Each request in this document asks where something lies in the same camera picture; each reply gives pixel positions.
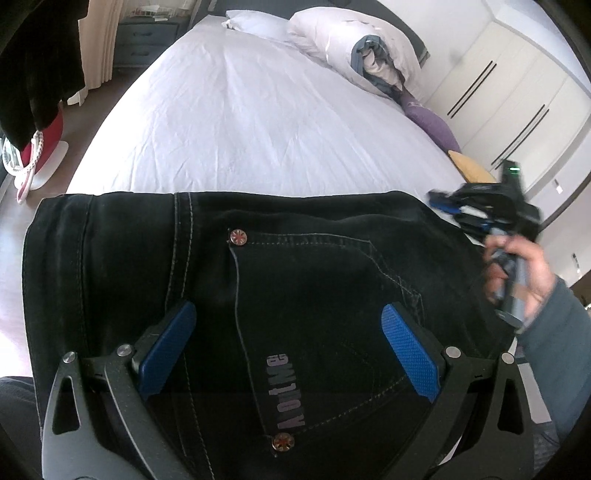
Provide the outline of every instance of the pillow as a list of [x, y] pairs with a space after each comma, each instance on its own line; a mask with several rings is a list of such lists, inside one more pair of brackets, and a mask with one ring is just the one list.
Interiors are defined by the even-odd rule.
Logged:
[[[389, 61], [377, 66], [378, 70], [370, 69], [368, 73], [400, 89], [404, 84], [415, 97], [421, 98], [423, 95], [421, 66], [413, 45], [402, 31], [385, 20], [345, 8], [314, 7], [294, 14], [289, 21], [288, 33], [291, 42], [309, 56], [325, 61], [362, 89], [384, 95], [352, 66], [355, 53], [363, 50], [362, 42], [376, 42], [375, 39], [379, 39]], [[387, 70], [390, 65], [392, 71], [383, 78], [379, 70]]]
[[228, 10], [226, 28], [293, 45], [287, 34], [287, 20], [254, 10]]
[[452, 150], [448, 154], [452, 162], [456, 164], [457, 169], [462, 172], [466, 181], [470, 183], [497, 183], [496, 178], [490, 172], [486, 171], [470, 157]]
[[420, 126], [445, 153], [450, 150], [461, 151], [456, 137], [443, 118], [417, 102], [406, 90], [400, 95], [400, 105], [404, 114]]

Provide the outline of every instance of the black jeans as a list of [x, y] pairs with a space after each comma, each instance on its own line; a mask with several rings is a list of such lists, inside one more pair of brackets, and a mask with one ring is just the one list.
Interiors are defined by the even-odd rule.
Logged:
[[[23, 266], [39, 411], [65, 352], [110, 353], [188, 299], [197, 328], [151, 408], [202, 478], [376, 478], [431, 406], [382, 309], [401, 302], [444, 346], [495, 358], [513, 332], [482, 269], [459, 229], [400, 192], [44, 200]], [[295, 447], [274, 454], [282, 431]]]

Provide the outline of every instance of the curtain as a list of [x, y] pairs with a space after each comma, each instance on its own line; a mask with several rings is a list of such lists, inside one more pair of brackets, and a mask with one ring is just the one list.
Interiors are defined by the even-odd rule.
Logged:
[[125, 15], [126, 0], [90, 0], [88, 16], [79, 20], [80, 50], [85, 87], [68, 99], [82, 105], [88, 90], [100, 87], [113, 76], [117, 25]]

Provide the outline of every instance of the black device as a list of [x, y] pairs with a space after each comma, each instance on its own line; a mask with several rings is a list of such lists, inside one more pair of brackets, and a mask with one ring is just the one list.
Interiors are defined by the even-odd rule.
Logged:
[[[502, 161], [500, 183], [466, 183], [453, 193], [432, 190], [428, 194], [432, 208], [449, 213], [460, 228], [477, 241], [487, 235], [522, 235], [535, 242], [540, 233], [540, 210], [525, 201], [521, 190], [521, 169], [516, 162]], [[528, 270], [525, 260], [502, 249], [492, 261], [507, 274], [504, 288], [497, 292], [496, 312], [516, 329], [525, 319], [525, 289]]]

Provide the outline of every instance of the red object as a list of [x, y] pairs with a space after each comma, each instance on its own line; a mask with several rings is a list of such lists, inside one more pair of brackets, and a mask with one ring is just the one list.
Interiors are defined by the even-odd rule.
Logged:
[[[35, 167], [35, 173], [41, 170], [41, 167], [45, 165], [47, 159], [51, 156], [53, 151], [56, 149], [57, 143], [60, 141], [61, 135], [64, 132], [64, 116], [61, 112], [61, 108], [57, 113], [57, 117], [51, 123], [49, 127], [43, 130], [43, 152], [41, 153], [41, 158], [37, 162], [37, 166]], [[21, 160], [23, 166], [29, 165], [29, 161], [31, 160], [31, 143], [29, 142], [28, 145], [21, 151]]]

